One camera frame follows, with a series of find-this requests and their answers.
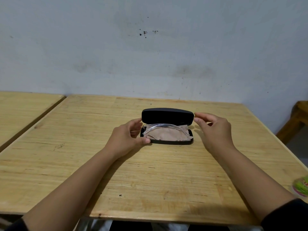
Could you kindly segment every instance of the beige microfiber cloth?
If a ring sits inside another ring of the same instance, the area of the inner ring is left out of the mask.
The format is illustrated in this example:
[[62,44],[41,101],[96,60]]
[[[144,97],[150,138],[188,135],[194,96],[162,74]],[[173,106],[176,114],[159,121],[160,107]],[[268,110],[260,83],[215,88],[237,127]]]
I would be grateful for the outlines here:
[[144,137],[148,137],[152,140],[164,140],[164,141],[188,141],[191,140],[192,136],[185,135],[182,131],[171,128],[171,127],[157,127],[150,130],[148,133],[144,135]]

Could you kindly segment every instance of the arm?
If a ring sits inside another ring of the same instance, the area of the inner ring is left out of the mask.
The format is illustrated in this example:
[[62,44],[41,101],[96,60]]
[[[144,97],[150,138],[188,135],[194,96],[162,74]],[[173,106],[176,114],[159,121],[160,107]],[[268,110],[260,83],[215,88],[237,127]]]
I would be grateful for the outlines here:
[[197,112],[195,122],[205,135],[206,149],[217,159],[260,221],[295,199],[293,194],[235,148],[231,124],[225,118]]
[[31,231],[73,230],[104,173],[119,157],[150,143],[136,138],[141,118],[114,128],[106,146],[23,216]]

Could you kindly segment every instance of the left hand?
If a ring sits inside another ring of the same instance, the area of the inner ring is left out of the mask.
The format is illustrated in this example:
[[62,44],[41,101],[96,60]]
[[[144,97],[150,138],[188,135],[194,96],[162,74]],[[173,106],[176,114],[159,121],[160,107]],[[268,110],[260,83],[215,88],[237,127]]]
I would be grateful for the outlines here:
[[141,127],[141,118],[137,118],[114,128],[104,149],[114,154],[114,157],[118,159],[129,153],[135,147],[141,147],[150,143],[151,140],[149,138],[137,138]]

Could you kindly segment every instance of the forearm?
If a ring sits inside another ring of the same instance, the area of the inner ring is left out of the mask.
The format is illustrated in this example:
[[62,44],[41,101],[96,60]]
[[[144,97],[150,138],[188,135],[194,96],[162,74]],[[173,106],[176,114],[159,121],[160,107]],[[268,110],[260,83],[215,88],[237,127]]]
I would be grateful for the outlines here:
[[214,152],[259,220],[295,197],[235,148]]
[[28,229],[72,230],[114,160],[104,149],[94,155],[23,216]]

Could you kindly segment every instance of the wood grain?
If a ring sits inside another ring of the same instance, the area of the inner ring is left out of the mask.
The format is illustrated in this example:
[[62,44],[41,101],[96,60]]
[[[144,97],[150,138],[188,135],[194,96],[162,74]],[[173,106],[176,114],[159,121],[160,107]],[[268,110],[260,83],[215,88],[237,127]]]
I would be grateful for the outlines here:
[[[0,211],[22,214],[104,147],[114,127],[145,108],[210,112],[232,124],[236,147],[285,188],[307,174],[242,104],[72,95],[0,155]],[[93,217],[257,224],[232,182],[202,145],[145,146],[115,162],[86,210]]]
[[0,152],[64,98],[58,94],[0,91]]

